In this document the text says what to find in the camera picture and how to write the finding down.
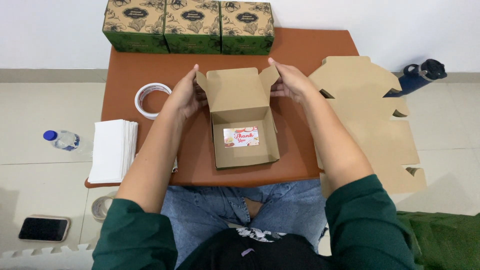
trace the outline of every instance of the white tissue paper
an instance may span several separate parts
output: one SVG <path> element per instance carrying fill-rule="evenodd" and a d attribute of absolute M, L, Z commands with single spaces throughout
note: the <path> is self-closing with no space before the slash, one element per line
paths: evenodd
<path fill-rule="evenodd" d="M 135 158 L 138 123 L 112 120 L 95 123 L 93 164 L 88 182 L 120 183 Z"/>

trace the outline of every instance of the white wall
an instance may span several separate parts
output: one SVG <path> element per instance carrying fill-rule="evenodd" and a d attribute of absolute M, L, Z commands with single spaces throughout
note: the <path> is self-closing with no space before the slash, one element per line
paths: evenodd
<path fill-rule="evenodd" d="M 107 68 L 106 0 L 0 0 L 0 68 Z M 478 0 L 271 0 L 275 25 L 349 30 L 390 71 L 434 58 L 480 72 Z"/>

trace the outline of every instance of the kraft paper box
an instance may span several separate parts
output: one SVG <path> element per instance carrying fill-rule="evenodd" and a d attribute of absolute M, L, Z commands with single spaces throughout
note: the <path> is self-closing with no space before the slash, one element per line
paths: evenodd
<path fill-rule="evenodd" d="M 220 54 L 219 2 L 168 0 L 165 38 L 172 53 Z"/>
<path fill-rule="evenodd" d="M 205 90 L 217 170 L 280 160 L 270 110 L 270 87 L 278 79 L 275 66 L 197 72 Z"/>
<path fill-rule="evenodd" d="M 270 3 L 221 2 L 222 54 L 268 55 L 275 31 Z"/>
<path fill-rule="evenodd" d="M 116 51 L 168 53 L 165 0 L 110 0 L 103 33 Z"/>
<path fill-rule="evenodd" d="M 383 98 L 390 90 L 401 91 L 395 75 L 366 56 L 329 56 L 309 79 L 329 97 L 328 103 L 389 194 L 427 187 L 408 121 L 390 120 L 408 116 L 407 104 L 403 98 Z M 318 152 L 317 161 L 323 169 Z M 325 174 L 320 174 L 320 181 L 328 197 L 332 190 Z"/>

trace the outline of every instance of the person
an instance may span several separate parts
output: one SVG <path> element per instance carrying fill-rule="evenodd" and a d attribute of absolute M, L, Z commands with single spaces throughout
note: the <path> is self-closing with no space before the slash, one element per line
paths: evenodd
<path fill-rule="evenodd" d="M 326 99 L 297 68 L 268 61 L 280 73 L 271 96 L 303 107 L 333 191 L 329 198 L 318 179 L 256 188 L 169 186 L 183 123 L 207 104 L 195 85 L 195 65 L 173 89 L 123 179 L 93 269 L 415 269 L 395 205 Z M 321 256 L 327 221 L 332 255 Z"/>

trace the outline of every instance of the masking tape roll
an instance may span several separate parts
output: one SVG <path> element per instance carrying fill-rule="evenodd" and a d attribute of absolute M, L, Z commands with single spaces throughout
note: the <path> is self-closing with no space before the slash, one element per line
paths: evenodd
<path fill-rule="evenodd" d="M 159 84 L 159 83 L 151 83 L 143 86 L 138 90 L 137 94 L 135 95 L 135 107 L 137 107 L 137 110 L 146 118 L 150 120 L 155 120 L 155 118 L 158 116 L 158 113 L 149 113 L 144 111 L 142 104 L 144 101 L 144 98 L 146 95 L 150 94 L 153 91 L 162 91 L 167 94 L 171 94 L 172 90 L 164 84 Z"/>
<path fill-rule="evenodd" d="M 110 204 L 107 207 L 106 201 L 108 200 L 113 200 L 113 197 L 111 196 L 102 196 L 98 199 L 96 199 L 92 203 L 92 214 L 94 219 L 98 221 L 102 221 L 107 217 L 107 211 L 108 208 L 110 207 Z"/>

